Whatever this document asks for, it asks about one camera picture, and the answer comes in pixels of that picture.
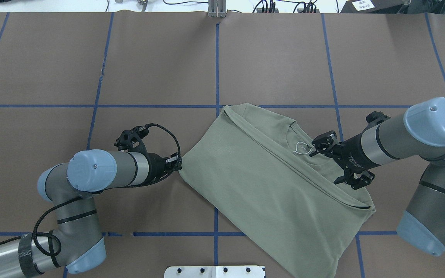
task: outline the robotic arm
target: robotic arm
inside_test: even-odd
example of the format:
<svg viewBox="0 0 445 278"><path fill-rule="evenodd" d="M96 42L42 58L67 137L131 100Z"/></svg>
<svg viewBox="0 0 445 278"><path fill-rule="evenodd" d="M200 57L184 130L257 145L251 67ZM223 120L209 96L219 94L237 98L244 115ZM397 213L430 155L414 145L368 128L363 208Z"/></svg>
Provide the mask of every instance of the robotic arm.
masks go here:
<svg viewBox="0 0 445 278"><path fill-rule="evenodd" d="M411 106L395 118L381 112L366 117L369 125L360 134L339 142L334 131L319 135L315 151L333 158L344 170L334 182L355 190L369 185L368 171L396 160L419 155L429 161L415 194L397 227L397 234L434 256L445 251L445 98Z"/></svg>
<svg viewBox="0 0 445 278"><path fill-rule="evenodd" d="M177 153L163 158L147 152L142 139L152 126L174 138ZM148 124L124 131L114 145L118 152L81 151L68 163L42 173L37 189L55 207L44 213L32 233L0 243L0 277L29 278L60 266L75 274L98 266L106 258L106 251L94 194L111 188L151 185L181 169L178 141L160 125ZM39 223L53 210L58 219L57 229L38 233Z"/></svg>

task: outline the white metal plate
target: white metal plate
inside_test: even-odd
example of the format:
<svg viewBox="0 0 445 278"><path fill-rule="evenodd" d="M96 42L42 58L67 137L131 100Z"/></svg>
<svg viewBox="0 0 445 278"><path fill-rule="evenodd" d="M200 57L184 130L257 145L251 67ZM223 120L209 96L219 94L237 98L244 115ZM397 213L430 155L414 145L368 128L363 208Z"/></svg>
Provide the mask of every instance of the white metal plate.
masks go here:
<svg viewBox="0 0 445 278"><path fill-rule="evenodd" d="M265 266L168 267L164 278L265 278Z"/></svg>

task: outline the white surface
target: white surface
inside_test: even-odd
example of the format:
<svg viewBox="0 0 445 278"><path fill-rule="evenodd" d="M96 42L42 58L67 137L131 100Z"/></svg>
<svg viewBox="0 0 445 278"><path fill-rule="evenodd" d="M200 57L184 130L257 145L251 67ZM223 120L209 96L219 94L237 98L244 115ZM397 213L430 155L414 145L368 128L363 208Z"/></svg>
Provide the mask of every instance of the white surface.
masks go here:
<svg viewBox="0 0 445 278"><path fill-rule="evenodd" d="M352 4L353 4L353 7L355 7L355 9L357 11L375 8L375 6L373 5L373 3L370 0L355 1Z"/></svg>
<svg viewBox="0 0 445 278"><path fill-rule="evenodd" d="M169 3L184 2L185 0L166 0ZM346 0L338 0L339 9L342 9ZM252 12L258 0L226 0L228 10L235 9L241 12ZM296 4L277 1L276 8L279 12L292 12ZM0 3L0 12L104 12L107 0L12 0ZM318 0L316 2L320 12L337 12L336 0ZM116 3L109 0L108 11L119 10L141 11L142 7L137 0L123 0ZM184 4L166 5L162 0L149 0L147 12L182 12L182 11L207 11L208 4Z"/></svg>
<svg viewBox="0 0 445 278"><path fill-rule="evenodd" d="M199 267L168 267L164 278L264 278L263 266L199 266Z"/></svg>

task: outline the metal bracket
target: metal bracket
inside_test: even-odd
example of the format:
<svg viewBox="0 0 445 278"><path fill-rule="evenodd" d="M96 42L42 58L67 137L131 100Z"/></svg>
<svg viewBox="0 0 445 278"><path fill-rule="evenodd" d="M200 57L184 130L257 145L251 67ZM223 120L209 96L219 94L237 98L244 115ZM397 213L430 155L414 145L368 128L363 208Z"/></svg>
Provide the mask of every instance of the metal bracket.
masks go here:
<svg viewBox="0 0 445 278"><path fill-rule="evenodd" d="M226 0L209 0L209 17L226 17Z"/></svg>
<svg viewBox="0 0 445 278"><path fill-rule="evenodd" d="M265 266L168 267L164 278L265 278Z"/></svg>

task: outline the black box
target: black box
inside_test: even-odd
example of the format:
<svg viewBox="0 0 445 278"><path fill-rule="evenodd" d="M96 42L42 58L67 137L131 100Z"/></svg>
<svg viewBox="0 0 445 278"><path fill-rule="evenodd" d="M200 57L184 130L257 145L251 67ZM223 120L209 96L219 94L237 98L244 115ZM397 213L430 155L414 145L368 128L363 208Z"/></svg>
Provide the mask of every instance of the black box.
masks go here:
<svg viewBox="0 0 445 278"><path fill-rule="evenodd" d="M353 5L354 2L361 0L346 1L341 10L342 14L397 14L404 5L403 0L370 0L374 5L373 8L357 10Z"/></svg>

